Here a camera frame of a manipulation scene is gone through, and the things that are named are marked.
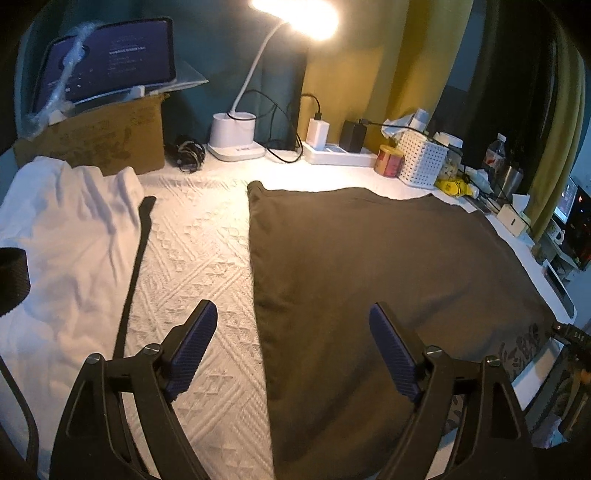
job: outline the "monitor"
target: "monitor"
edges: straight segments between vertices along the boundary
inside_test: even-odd
[[[573,208],[573,203],[576,196],[577,184],[573,181],[572,178],[569,177],[569,180],[566,183],[566,187],[564,188],[562,195],[560,196],[560,200],[558,201],[558,205],[554,210],[554,214],[564,225],[566,225],[569,219],[570,211]]]
[[[47,48],[33,101],[35,113],[49,99],[74,41],[75,37],[61,38]],[[77,103],[175,78],[172,20],[154,18],[104,25],[84,41],[84,57],[67,81],[66,100]]]

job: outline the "power strip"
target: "power strip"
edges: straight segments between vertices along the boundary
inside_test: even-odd
[[[362,148],[360,153],[349,153],[336,144],[327,143],[323,150],[315,150],[306,142],[304,147],[304,158],[312,165],[342,165],[347,167],[370,167],[373,168],[378,156],[367,148]]]

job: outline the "yellow curtain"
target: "yellow curtain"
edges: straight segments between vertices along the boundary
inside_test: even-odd
[[[579,140],[585,104],[584,63],[573,42],[557,28],[558,93],[554,118],[540,165],[530,187],[526,214],[539,240],[566,186]]]
[[[303,91],[322,103],[338,142],[343,122],[381,122],[423,108],[433,113],[456,58],[472,0],[333,0],[339,30],[311,48]],[[304,99],[298,131],[305,137],[314,104]],[[385,140],[369,129],[366,146]]]

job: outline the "screw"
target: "screw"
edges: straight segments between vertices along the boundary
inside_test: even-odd
[[[500,367],[501,366],[501,361],[499,360],[498,357],[495,357],[494,355],[487,356],[486,363],[489,364],[491,367]]]
[[[100,353],[91,353],[89,356],[86,357],[86,363],[94,365],[101,358],[103,358],[103,356]]]
[[[443,350],[441,350],[438,346],[429,345],[427,348],[425,348],[425,352],[427,353],[428,356],[432,356],[433,358],[438,358],[443,353]]]
[[[149,345],[146,345],[142,349],[142,353],[144,353],[145,355],[156,355],[159,351],[160,351],[160,345],[157,343],[151,343]]]

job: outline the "desk lamp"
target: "desk lamp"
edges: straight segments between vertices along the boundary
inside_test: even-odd
[[[248,160],[265,155],[265,148],[254,141],[256,116],[237,112],[236,107],[275,32],[289,23],[295,30],[315,40],[326,40],[335,33],[339,24],[336,10],[325,0],[252,0],[250,5],[280,20],[265,37],[230,111],[213,116],[209,151],[224,161]]]

